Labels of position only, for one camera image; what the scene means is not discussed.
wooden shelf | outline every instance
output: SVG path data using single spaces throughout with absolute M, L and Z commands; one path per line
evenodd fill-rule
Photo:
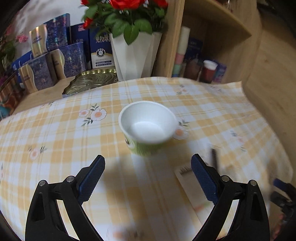
M 252 35 L 233 13 L 215 0 L 185 0 L 184 14 L 192 16 L 199 15 L 211 22 L 241 30 L 247 37 Z

tablecloth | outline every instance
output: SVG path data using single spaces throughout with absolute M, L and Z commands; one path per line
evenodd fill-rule
M 165 105 L 179 120 L 174 138 L 145 158 L 130 153 L 118 125 L 123 107 L 140 100 Z M 274 177 L 292 178 L 281 143 L 241 83 L 153 77 L 86 91 L 0 122 L 0 210 L 24 240 L 38 182 L 61 182 L 101 154 L 106 169 L 83 208 L 104 240 L 192 240 L 201 222 L 174 169 L 211 145 L 220 166 L 235 169 L 234 181 L 256 180 L 264 197 Z

blue box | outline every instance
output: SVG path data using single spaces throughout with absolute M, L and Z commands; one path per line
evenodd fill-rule
M 89 29 L 84 29 L 83 24 L 76 24 L 71 26 L 71 38 L 72 44 L 83 42 L 83 49 L 85 54 L 85 60 L 87 69 L 91 70 L 91 52 L 89 47 Z
M 89 31 L 92 68 L 115 66 L 109 34 L 102 33 L 96 37 L 98 31 L 99 28 Z
M 28 93 L 52 87 L 57 82 L 50 53 L 30 60 L 19 68 L 19 73 Z
M 83 43 L 75 43 L 51 51 L 54 69 L 59 80 L 86 71 Z
M 17 71 L 17 82 L 20 84 L 21 88 L 24 89 L 24 84 L 22 83 L 22 79 L 20 77 L 20 73 L 18 69 L 22 67 L 23 64 L 33 59 L 32 51 L 25 53 L 23 56 L 19 57 L 16 61 L 11 64 L 11 67 L 14 71 Z
M 53 18 L 29 32 L 34 58 L 71 43 L 70 14 Z
M 183 63 L 200 57 L 202 51 L 202 41 L 189 37 Z

wall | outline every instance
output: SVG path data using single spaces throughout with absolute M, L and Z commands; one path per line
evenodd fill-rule
M 16 16 L 14 33 L 18 35 L 23 32 L 29 36 L 29 31 L 35 27 L 64 13 L 70 14 L 71 25 L 81 23 L 85 8 L 80 7 L 80 0 L 30 0 Z M 15 58 L 30 50 L 28 42 L 19 44 Z
M 296 39 L 280 18 L 268 13 L 262 13 L 261 18 L 262 39 L 243 90 L 283 144 L 294 170 L 292 184 L 296 185 Z

gold tray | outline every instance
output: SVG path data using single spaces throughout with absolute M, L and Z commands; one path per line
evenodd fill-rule
M 118 81 L 115 69 L 93 69 L 78 74 L 64 89 L 63 97 L 91 90 Z

